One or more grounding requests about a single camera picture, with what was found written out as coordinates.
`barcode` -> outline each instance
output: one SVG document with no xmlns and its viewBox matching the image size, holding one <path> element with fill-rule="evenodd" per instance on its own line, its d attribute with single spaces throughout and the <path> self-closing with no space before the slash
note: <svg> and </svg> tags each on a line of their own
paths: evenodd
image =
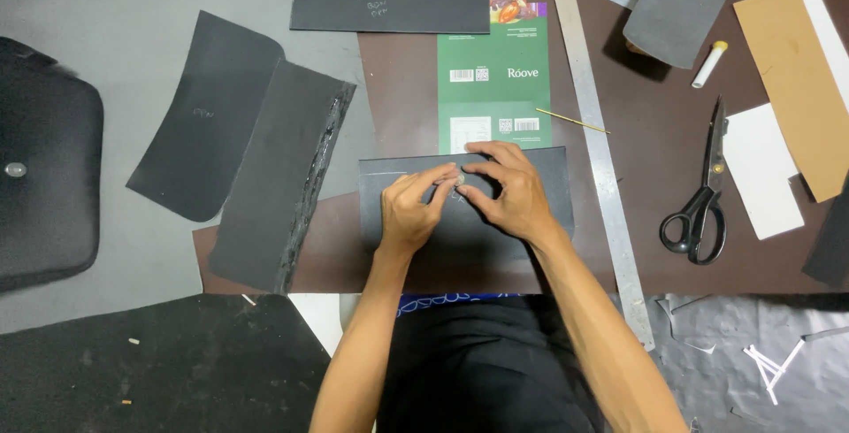
<svg viewBox="0 0 849 433">
<path fill-rule="evenodd" d="M 449 81 L 474 81 L 474 70 L 451 70 L 448 72 Z"/>
<path fill-rule="evenodd" d="M 517 118 L 513 131 L 539 131 L 539 118 Z"/>
</svg>

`scissors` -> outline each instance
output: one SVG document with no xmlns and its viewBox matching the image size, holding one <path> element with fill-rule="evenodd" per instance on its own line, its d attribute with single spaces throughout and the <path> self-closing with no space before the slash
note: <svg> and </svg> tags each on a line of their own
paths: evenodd
<svg viewBox="0 0 849 433">
<path fill-rule="evenodd" d="M 711 128 L 707 135 L 707 150 L 705 152 L 705 170 L 701 177 L 701 188 L 687 202 L 685 207 L 674 214 L 668 215 L 661 222 L 661 242 L 676 254 L 686 254 L 687 259 L 696 265 L 711 264 L 722 254 L 725 247 L 727 228 L 725 213 L 719 206 L 719 196 L 722 194 L 723 175 L 725 174 L 725 157 L 723 157 L 723 135 L 727 130 L 725 118 L 725 103 L 719 95 L 713 112 Z M 706 258 L 700 259 L 701 237 L 705 232 L 705 222 L 708 211 L 713 213 L 716 220 L 716 243 L 713 251 Z M 676 242 L 666 236 L 666 227 L 675 220 L 681 220 L 681 238 Z"/>
</svg>

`blue patterned fabric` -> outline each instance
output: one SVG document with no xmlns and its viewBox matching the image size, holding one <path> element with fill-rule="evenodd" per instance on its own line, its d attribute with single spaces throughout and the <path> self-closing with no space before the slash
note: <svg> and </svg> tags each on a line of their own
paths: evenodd
<svg viewBox="0 0 849 433">
<path fill-rule="evenodd" d="M 426 309 L 440 304 L 452 304 L 455 302 L 472 302 L 475 300 L 492 299 L 494 297 L 515 297 L 520 294 L 426 294 L 426 295 L 401 295 L 398 303 L 398 314 L 412 312 L 414 310 Z"/>
</svg>

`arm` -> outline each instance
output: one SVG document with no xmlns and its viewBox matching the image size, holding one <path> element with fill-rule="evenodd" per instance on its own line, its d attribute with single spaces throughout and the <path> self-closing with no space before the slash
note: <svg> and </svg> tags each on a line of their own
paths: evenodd
<svg viewBox="0 0 849 433">
<path fill-rule="evenodd" d="M 581 369 L 614 431 L 688 431 L 651 357 L 551 215 L 543 183 L 527 157 L 512 143 L 469 143 L 467 149 L 495 159 L 464 169 L 497 179 L 502 194 L 493 200 L 473 187 L 457 190 L 486 219 L 531 244 L 555 294 Z"/>
<path fill-rule="evenodd" d="M 454 164 L 401 176 L 383 191 L 383 239 L 363 296 L 330 361 L 313 410 L 311 432 L 371 431 L 380 404 L 398 299 L 413 254 L 439 222 L 459 171 Z M 421 198 L 437 183 L 430 204 Z"/>
</svg>

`metal ruler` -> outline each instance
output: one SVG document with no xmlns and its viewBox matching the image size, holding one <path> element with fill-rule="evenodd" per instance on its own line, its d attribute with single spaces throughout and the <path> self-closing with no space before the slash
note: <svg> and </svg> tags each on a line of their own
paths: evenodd
<svg viewBox="0 0 849 433">
<path fill-rule="evenodd" d="M 566 44 L 566 54 L 572 71 L 572 82 L 575 85 L 581 121 L 603 128 L 599 94 L 595 90 L 593 68 L 589 62 L 587 39 L 584 37 L 581 16 L 578 13 L 578 2 L 577 0 L 555 0 L 555 4 L 557 16 L 560 19 L 560 30 L 563 32 L 563 41 Z M 645 350 L 651 351 L 654 349 L 654 337 L 651 334 L 649 312 L 646 311 L 642 297 L 642 286 L 639 283 L 637 264 L 634 262 L 634 253 L 631 248 L 631 237 L 628 235 L 628 226 L 625 223 L 625 211 L 622 210 L 622 199 L 619 196 L 616 174 L 613 171 L 613 159 L 610 157 L 607 134 L 589 128 L 584 128 L 584 134 L 587 137 L 590 165 L 593 169 L 593 178 L 595 178 L 595 188 L 599 194 L 607 243 L 610 246 L 616 286 L 622 302 L 622 314 Z"/>
</svg>

